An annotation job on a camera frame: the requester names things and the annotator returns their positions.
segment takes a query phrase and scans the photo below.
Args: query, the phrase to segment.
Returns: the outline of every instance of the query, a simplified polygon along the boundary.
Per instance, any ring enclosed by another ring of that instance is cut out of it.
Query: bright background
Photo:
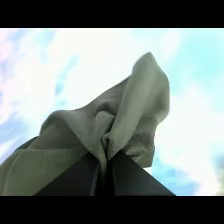
[[[171,87],[152,175],[176,195],[224,195],[224,29],[0,29],[0,164],[149,51]]]

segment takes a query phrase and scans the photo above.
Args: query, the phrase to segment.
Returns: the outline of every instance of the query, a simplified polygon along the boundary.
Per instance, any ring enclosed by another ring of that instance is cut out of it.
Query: towel
[[[156,128],[168,112],[168,78],[147,53],[127,79],[88,105],[50,114],[40,135],[1,165],[0,195],[34,195],[87,152],[100,162],[102,180],[119,150],[150,167]]]

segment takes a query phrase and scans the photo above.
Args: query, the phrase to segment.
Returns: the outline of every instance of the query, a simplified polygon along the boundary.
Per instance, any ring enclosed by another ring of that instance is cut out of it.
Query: cloudy sky
[[[224,29],[0,29],[0,164],[52,111],[89,103],[149,51],[171,87],[152,175],[176,195],[223,192]]]

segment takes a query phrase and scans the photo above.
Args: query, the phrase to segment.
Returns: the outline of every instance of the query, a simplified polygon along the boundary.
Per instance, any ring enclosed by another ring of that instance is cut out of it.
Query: gray cloth
[[[0,195],[33,195],[88,151],[99,160],[102,179],[107,162],[121,149],[150,167],[156,127],[168,111],[168,79],[147,53],[127,79],[87,106],[53,112],[40,136],[1,166]]]

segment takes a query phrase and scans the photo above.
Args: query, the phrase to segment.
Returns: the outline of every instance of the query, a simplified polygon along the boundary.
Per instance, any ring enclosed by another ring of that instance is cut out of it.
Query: olive green fabric
[[[102,179],[108,160],[121,149],[150,167],[156,127],[168,111],[168,79],[147,53],[127,79],[87,106],[53,112],[40,136],[1,166],[0,195],[34,195],[88,151],[99,160]]]

